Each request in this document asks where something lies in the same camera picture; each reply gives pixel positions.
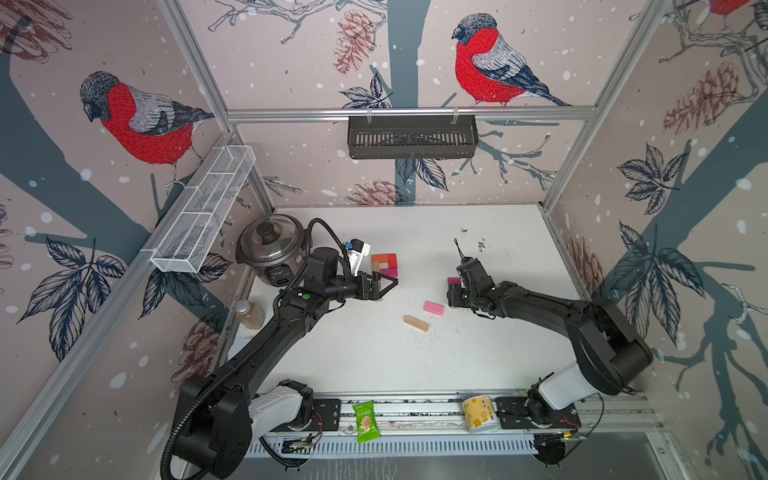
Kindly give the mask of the light pink block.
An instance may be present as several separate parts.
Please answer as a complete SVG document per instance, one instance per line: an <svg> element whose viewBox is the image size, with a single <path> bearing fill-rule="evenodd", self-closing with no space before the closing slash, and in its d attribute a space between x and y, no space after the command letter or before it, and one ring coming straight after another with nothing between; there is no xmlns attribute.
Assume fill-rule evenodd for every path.
<svg viewBox="0 0 768 480"><path fill-rule="evenodd" d="M443 316L445 312L445 306L435 302L426 301L424 303L423 310L431 315Z"/></svg>

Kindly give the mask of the slanted wood block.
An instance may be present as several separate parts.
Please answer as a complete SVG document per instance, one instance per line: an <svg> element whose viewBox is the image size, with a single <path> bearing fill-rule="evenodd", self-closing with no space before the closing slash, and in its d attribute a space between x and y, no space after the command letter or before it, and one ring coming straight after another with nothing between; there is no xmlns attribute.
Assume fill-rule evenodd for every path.
<svg viewBox="0 0 768 480"><path fill-rule="evenodd" d="M428 323L410 315L404 317L404 323L422 332L428 332L430 328Z"/></svg>

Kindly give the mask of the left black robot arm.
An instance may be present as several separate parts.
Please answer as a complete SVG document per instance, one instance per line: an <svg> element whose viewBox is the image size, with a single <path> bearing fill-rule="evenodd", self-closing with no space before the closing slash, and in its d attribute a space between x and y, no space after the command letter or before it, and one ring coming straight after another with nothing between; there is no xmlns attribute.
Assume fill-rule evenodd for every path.
<svg viewBox="0 0 768 480"><path fill-rule="evenodd" d="M382 274L360 269L369 252L359 239L315 248L274 299L272 319L261 331L211 374L195 374L184 383L161 456L161 478L172 478L171 463L178 457L197 467L197 479L225 479L254 440L283 424L309 422L313 398L307 385L284 380L266 394L257 390L292 346L330 312L331 303L374 301L387 294L380 286Z"/></svg>

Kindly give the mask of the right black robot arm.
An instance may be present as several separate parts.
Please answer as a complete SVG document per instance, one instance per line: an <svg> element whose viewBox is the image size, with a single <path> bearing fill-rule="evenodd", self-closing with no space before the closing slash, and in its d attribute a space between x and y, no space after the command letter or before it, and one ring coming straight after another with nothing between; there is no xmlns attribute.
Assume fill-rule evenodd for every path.
<svg viewBox="0 0 768 480"><path fill-rule="evenodd" d="M618 307L608 301L569 300L494 282L481 262L461 258L460 284L448 287L451 307L487 318L527 321L566 337L575 361L535 383L527 393L529 418L550 424L560 412L597 393L615 396L653 361L650 348Z"/></svg>

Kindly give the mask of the glass spice jar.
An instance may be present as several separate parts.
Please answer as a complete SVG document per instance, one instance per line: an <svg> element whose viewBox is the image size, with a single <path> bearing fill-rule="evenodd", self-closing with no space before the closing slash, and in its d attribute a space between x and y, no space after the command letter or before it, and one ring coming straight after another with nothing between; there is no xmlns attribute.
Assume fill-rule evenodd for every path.
<svg viewBox="0 0 768 480"><path fill-rule="evenodd" d="M234 311L240 324L249 330L259 330L265 323L263 310L247 299L238 300L234 305Z"/></svg>

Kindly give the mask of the yellow snack can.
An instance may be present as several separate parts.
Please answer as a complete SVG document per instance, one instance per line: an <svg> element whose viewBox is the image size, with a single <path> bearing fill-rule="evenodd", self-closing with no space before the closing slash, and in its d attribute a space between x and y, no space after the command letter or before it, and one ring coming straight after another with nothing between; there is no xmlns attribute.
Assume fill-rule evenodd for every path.
<svg viewBox="0 0 768 480"><path fill-rule="evenodd" d="M462 401L461 406L470 434L491 433L501 429L501 422L490 396L467 398Z"/></svg>

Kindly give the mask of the green snack packet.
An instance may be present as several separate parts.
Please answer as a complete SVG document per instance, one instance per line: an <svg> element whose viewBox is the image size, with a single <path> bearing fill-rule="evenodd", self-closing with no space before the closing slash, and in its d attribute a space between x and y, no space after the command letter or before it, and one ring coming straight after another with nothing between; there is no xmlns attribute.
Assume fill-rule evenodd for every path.
<svg viewBox="0 0 768 480"><path fill-rule="evenodd" d="M353 406L359 444L377 440L381 433L375 417L374 402L362 402Z"/></svg>

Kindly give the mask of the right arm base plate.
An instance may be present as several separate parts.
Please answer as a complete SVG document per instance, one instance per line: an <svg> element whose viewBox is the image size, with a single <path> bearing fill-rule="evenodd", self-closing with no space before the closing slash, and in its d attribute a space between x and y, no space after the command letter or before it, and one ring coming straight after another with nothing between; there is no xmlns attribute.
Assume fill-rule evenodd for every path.
<svg viewBox="0 0 768 480"><path fill-rule="evenodd" d="M543 400L523 396L501 396L494 406L503 430L579 430L582 427L573 404L562 410L550 408Z"/></svg>

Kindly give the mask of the black hanging wall basket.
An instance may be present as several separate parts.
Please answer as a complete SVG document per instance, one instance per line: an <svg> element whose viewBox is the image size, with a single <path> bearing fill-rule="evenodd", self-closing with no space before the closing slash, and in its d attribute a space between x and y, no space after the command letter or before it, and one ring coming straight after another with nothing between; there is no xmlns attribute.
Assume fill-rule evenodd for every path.
<svg viewBox="0 0 768 480"><path fill-rule="evenodd" d="M357 160L471 158L478 143L472 115L352 117L348 123L348 154Z"/></svg>

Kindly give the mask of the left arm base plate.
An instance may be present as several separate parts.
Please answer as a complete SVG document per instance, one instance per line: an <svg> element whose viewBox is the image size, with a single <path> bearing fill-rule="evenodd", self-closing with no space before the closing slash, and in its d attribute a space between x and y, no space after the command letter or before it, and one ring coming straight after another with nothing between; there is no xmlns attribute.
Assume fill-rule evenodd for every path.
<svg viewBox="0 0 768 480"><path fill-rule="evenodd" d="M301 410L299 418L288 423L286 428L292 432L336 432L340 420L340 399L315 399L311 410Z"/></svg>

